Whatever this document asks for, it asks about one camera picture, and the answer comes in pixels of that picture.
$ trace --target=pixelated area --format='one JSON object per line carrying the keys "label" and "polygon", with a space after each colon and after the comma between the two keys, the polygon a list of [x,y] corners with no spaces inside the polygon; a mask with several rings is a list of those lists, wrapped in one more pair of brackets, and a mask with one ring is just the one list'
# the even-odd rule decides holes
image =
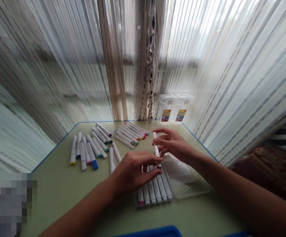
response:
{"label": "pixelated area", "polygon": [[0,236],[18,236],[32,213],[36,175],[0,174]]}

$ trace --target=table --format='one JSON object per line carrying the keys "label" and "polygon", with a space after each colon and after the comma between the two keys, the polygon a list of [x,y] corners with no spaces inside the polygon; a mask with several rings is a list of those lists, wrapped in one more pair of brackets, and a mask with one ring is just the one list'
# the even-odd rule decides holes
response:
{"label": "table", "polygon": [[[123,123],[101,122],[112,134],[116,127]],[[150,133],[159,127],[157,121],[133,123]],[[79,160],[75,166],[69,166],[74,135],[78,131],[83,135],[90,134],[93,126],[95,123],[92,122],[77,124],[34,171],[33,175],[37,179],[36,195],[33,195],[32,209],[28,210],[28,223],[23,227],[20,236],[37,236],[110,175],[109,159],[98,159],[97,171],[87,167],[87,170],[82,172]],[[193,147],[213,159],[185,126],[168,127],[179,131]],[[131,151],[113,136],[112,140],[116,142],[121,157]],[[152,140],[151,134],[140,141],[134,151],[148,150],[153,153]],[[171,224],[175,225],[183,236],[221,236],[248,229],[214,191],[143,209],[138,209],[134,204],[134,196],[129,195],[117,200],[98,218],[98,226],[92,236],[114,236]]]}

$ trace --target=blue object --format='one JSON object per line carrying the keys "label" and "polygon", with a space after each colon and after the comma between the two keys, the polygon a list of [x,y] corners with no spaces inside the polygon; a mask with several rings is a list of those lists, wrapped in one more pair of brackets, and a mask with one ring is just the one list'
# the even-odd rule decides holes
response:
{"label": "blue object", "polygon": [[94,170],[98,169],[98,164],[96,160],[92,161],[91,164],[93,165]]}
{"label": "blue object", "polygon": [[156,229],[144,230],[140,232],[134,232],[125,235],[118,235],[116,237],[182,237],[181,233],[174,225],[168,225]]}

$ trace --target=hand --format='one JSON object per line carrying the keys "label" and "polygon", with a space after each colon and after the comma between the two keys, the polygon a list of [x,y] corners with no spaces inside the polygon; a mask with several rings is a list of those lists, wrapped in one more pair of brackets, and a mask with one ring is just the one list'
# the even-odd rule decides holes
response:
{"label": "hand", "polygon": [[158,138],[153,139],[152,145],[158,145],[160,156],[164,157],[165,153],[172,153],[177,159],[191,165],[192,157],[202,155],[199,151],[189,145],[186,140],[175,130],[169,128],[158,128],[153,130],[156,133],[165,133]]}
{"label": "hand", "polygon": [[142,173],[141,169],[142,165],[146,167],[147,163],[162,160],[147,151],[128,152],[108,178],[116,196],[132,192],[161,174],[159,169],[147,173]]}

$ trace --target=forearm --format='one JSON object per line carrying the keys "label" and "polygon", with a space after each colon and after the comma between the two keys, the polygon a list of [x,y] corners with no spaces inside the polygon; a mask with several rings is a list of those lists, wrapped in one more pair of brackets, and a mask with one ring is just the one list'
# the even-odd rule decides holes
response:
{"label": "forearm", "polygon": [[81,236],[95,227],[100,212],[114,200],[114,187],[108,179],[98,184],[86,197],[40,236]]}
{"label": "forearm", "polygon": [[286,235],[286,201],[225,168],[195,154],[191,166],[259,234]]}

